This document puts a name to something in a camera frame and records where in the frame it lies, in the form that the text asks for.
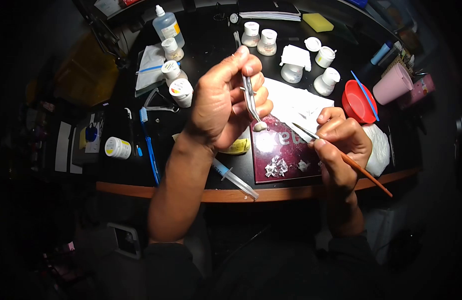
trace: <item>paintbrush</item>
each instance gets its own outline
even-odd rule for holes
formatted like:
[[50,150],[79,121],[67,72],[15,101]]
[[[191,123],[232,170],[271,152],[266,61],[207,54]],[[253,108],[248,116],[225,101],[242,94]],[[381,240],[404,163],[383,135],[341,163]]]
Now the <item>paintbrush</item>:
[[[301,126],[299,126],[298,124],[296,123],[293,123],[294,126],[298,127],[299,129],[301,129],[302,131],[304,131],[304,133],[306,133],[307,135],[311,136],[312,138],[314,138],[315,140],[318,140],[319,139],[319,136],[315,133],[312,133],[311,131],[307,130],[307,129],[304,129],[302,128]],[[340,153],[341,153],[341,157],[343,158],[343,161],[345,163],[347,163],[348,165],[350,165],[356,172],[361,172],[363,173],[366,177],[368,177],[369,180],[371,180],[374,184],[376,184],[380,189],[382,189],[386,194],[388,194],[390,197],[393,196],[393,194],[390,193],[390,191],[385,188],[381,183],[379,183],[378,180],[376,180],[376,178],[374,178],[370,173],[368,173],[368,171],[366,171],[364,168],[362,168],[360,165],[358,165],[358,163],[356,163],[353,159],[351,159],[348,155],[346,155],[344,152],[342,152],[340,150]]]

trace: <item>tissue paper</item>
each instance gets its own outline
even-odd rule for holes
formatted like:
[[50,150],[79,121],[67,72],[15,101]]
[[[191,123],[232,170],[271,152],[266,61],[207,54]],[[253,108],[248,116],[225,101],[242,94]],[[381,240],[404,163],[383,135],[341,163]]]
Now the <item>tissue paper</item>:
[[373,143],[373,150],[365,169],[371,175],[378,177],[390,163],[388,137],[376,124],[366,124],[363,126],[363,130]]

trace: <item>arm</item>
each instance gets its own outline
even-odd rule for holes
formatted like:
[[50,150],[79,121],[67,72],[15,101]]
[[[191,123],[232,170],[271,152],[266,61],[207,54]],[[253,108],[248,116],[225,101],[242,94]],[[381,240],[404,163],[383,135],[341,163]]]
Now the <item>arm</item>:
[[166,174],[150,202],[150,243],[182,243],[198,212],[216,152],[231,146],[251,123],[239,88],[239,71],[251,77],[260,117],[271,112],[273,104],[262,86],[261,69],[259,59],[242,46],[198,81],[191,118],[173,147]]
[[354,187],[358,174],[346,164],[338,147],[363,168],[373,145],[353,118],[346,119],[341,108],[327,107],[317,119],[321,139],[310,143],[321,161],[321,173],[327,189],[328,225],[333,237],[353,237],[365,229]]

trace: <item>pink cup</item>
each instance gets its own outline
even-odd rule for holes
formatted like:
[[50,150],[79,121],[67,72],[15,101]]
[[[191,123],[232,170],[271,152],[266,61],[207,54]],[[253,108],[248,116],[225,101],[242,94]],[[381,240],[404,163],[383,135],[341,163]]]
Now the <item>pink cup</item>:
[[413,89],[413,82],[406,69],[399,63],[373,87],[373,95],[379,104],[385,105]]

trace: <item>tweezers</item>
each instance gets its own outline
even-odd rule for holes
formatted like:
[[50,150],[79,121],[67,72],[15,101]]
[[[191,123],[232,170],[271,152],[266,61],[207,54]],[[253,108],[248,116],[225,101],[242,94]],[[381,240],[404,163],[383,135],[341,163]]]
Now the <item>tweezers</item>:
[[[241,46],[241,40],[239,39],[239,31],[234,32],[234,41],[236,42],[236,50]],[[255,92],[252,90],[251,78],[249,76],[242,76],[241,90],[244,91],[244,99],[246,100],[246,108],[248,109],[251,116],[258,122],[261,122],[258,112],[256,111],[256,102],[254,101]]]

